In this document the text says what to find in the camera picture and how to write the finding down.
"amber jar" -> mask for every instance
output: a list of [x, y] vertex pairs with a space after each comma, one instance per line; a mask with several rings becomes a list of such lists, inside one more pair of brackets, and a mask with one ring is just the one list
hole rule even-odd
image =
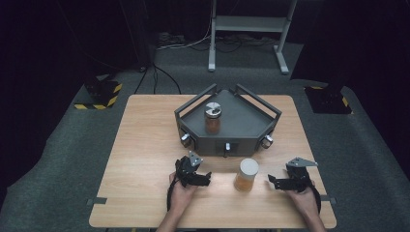
[[216, 102], [209, 102], [205, 105], [205, 129], [208, 133], [218, 133], [220, 131], [220, 115], [222, 108]]
[[256, 160], [249, 158], [242, 160], [235, 178], [235, 188], [239, 191], [251, 191], [258, 170], [259, 164]]

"white shelf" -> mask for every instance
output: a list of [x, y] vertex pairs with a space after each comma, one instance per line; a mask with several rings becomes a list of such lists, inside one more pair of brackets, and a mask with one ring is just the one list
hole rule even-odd
[[217, 31], [282, 32], [285, 17], [222, 16], [216, 18]]
[[290, 1], [287, 17], [259, 17], [217, 15], [217, 0], [213, 0], [208, 70], [214, 72], [216, 69], [215, 35], [217, 31], [278, 32], [280, 33], [279, 44], [274, 46], [273, 51], [277, 56], [280, 71], [282, 74], [288, 74], [289, 70], [287, 69], [282, 49], [298, 0]]

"gray carpet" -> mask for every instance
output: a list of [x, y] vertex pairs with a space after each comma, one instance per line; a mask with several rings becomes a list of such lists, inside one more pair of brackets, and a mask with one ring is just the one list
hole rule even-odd
[[[219, 48], [233, 47], [219, 44]], [[324, 84], [281, 75], [271, 49], [243, 46], [230, 53], [219, 51], [215, 72], [207, 71], [207, 51], [190, 48], [159, 50], [155, 63], [175, 78], [183, 94], [198, 94], [212, 83], [220, 88], [241, 83], [259, 95], [290, 95], [325, 187], [337, 200], [333, 206], [337, 227], [332, 231], [410, 231], [409, 182], [355, 94], [342, 90], [354, 114], [314, 114], [304, 86]], [[301, 49], [300, 44], [285, 45], [290, 71]], [[153, 75], [150, 69], [137, 94], [153, 94]], [[158, 75], [157, 94], [178, 94], [165, 74]], [[87, 201], [97, 195], [127, 99], [141, 78], [140, 72], [117, 74], [115, 80], [123, 88], [112, 108], [76, 110], [68, 105], [39, 163], [8, 189], [0, 231], [104, 231], [89, 225], [92, 206]], [[73, 101], [85, 95], [80, 89]]]

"jar lid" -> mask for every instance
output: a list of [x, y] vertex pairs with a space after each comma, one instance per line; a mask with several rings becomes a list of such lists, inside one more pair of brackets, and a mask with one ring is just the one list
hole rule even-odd
[[220, 104], [216, 102], [209, 102], [205, 105], [205, 115], [208, 118], [219, 118], [222, 113]]
[[259, 171], [259, 164], [255, 159], [246, 158], [241, 161], [241, 173], [244, 177], [253, 178]]

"dark background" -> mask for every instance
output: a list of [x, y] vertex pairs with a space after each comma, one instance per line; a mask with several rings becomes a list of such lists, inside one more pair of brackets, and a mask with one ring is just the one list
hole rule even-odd
[[[219, 0], [220, 14], [280, 16], [287, 7], [286, 1], [259, 0], [239, 1], [233, 9], [236, 3]], [[141, 58], [147, 56], [147, 44], [137, 37], [142, 29], [131, 24], [130, 31], [119, 1], [61, 1], [60, 6], [52, 0], [0, 2], [2, 198], [40, 159], [46, 140], [87, 78], [149, 66]], [[208, 27], [210, 1], [153, 0], [143, 10], [131, 15], [140, 15], [133, 21], [146, 22], [147, 31], [196, 40]], [[325, 83], [344, 78], [407, 177], [409, 30], [407, 0], [301, 0], [287, 40], [305, 44], [292, 78]]]

